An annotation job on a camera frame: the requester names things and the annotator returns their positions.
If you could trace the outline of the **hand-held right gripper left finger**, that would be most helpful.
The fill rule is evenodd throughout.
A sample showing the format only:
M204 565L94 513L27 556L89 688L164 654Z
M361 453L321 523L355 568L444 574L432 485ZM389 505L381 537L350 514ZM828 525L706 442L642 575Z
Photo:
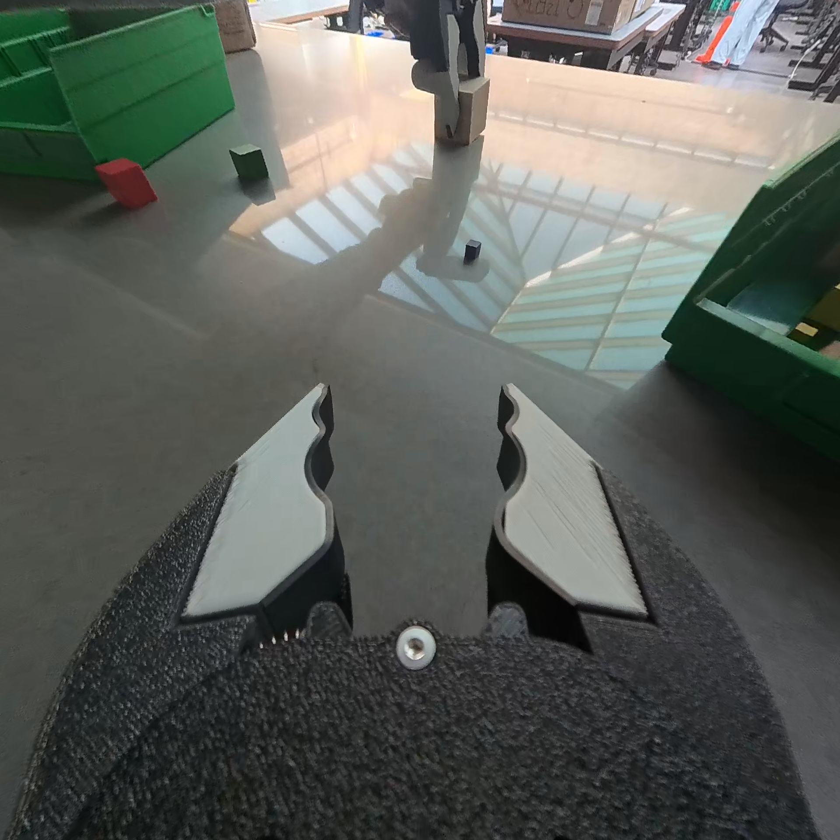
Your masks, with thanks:
M334 603L353 627L350 577L327 488L333 400L315 385L233 464L181 618L252 616L261 632L293 635L311 609Z

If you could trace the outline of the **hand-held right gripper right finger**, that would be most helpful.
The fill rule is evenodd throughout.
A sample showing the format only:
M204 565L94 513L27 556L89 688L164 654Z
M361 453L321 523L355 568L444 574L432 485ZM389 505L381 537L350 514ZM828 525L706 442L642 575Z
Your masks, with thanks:
M486 551L487 613L593 649L585 621L642 627L650 607L600 466L514 384L497 410L502 494Z

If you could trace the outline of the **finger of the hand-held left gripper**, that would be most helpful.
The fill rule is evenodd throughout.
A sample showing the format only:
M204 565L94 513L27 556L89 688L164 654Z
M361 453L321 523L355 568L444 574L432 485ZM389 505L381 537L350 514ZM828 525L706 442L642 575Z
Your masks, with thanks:
M450 128L456 126L459 118L459 49L461 2L450 2L448 26L448 66L433 66L427 60L416 60L413 68L413 84L416 88L444 97L444 120Z
M461 2L461 78L485 76L487 10L484 1Z

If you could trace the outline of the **small dark green wooden cube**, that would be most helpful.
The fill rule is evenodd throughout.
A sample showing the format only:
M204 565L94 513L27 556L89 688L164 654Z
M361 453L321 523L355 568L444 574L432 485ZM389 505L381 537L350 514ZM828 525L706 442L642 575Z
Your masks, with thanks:
M241 182L262 182L270 178L265 156L260 147L243 143L228 150Z

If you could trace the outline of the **green plastic bin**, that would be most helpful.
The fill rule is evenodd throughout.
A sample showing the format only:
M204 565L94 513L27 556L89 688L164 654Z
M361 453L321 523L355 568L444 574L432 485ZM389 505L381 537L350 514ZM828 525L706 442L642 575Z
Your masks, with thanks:
M663 331L666 360L839 457L839 362L786 337L839 275L836 133L762 184Z
M211 4L1 15L1 172L96 182L235 109Z

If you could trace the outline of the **yellow wooden cube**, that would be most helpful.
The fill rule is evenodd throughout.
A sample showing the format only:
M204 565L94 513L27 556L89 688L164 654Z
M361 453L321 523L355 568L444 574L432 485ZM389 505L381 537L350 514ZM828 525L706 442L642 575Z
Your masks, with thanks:
M839 285L829 288L786 337L817 352L827 352L828 348L838 344Z

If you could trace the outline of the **red wooden cube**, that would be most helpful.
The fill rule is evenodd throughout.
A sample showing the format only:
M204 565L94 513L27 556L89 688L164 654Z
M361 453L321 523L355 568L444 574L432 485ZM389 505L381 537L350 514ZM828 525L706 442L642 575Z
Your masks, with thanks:
M158 196L140 164L125 158L94 167L112 198L122 207L140 209L158 201Z

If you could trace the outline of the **large scribbled cardboard box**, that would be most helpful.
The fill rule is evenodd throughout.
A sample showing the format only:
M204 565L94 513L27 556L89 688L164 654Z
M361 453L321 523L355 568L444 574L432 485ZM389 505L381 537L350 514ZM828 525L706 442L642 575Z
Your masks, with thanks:
M568 28L611 35L644 14L654 1L505 1L505 23Z

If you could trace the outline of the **long wooden desk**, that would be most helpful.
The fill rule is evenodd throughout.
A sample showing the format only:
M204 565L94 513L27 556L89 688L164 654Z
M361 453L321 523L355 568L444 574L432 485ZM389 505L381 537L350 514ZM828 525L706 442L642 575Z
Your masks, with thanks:
M350 11L346 1L254 1L247 3L258 24L296 25L317 18L341 17Z

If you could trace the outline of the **big brown cardboard box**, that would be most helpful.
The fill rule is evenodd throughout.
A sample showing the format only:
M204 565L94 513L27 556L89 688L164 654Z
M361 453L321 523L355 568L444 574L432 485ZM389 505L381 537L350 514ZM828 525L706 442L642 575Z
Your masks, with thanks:
M248 1L216 1L213 3L217 28L227 55L256 47L256 31Z

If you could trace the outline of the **orange traffic cone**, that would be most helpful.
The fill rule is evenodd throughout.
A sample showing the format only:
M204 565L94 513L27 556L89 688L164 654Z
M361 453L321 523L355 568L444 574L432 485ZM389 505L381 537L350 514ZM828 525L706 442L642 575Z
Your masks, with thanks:
M718 48L724 35L728 32L732 20L740 6L740 1L713 2L711 11L716 12L714 20L709 22L710 38L703 49L692 59L693 63L705 66L710 63L715 50Z

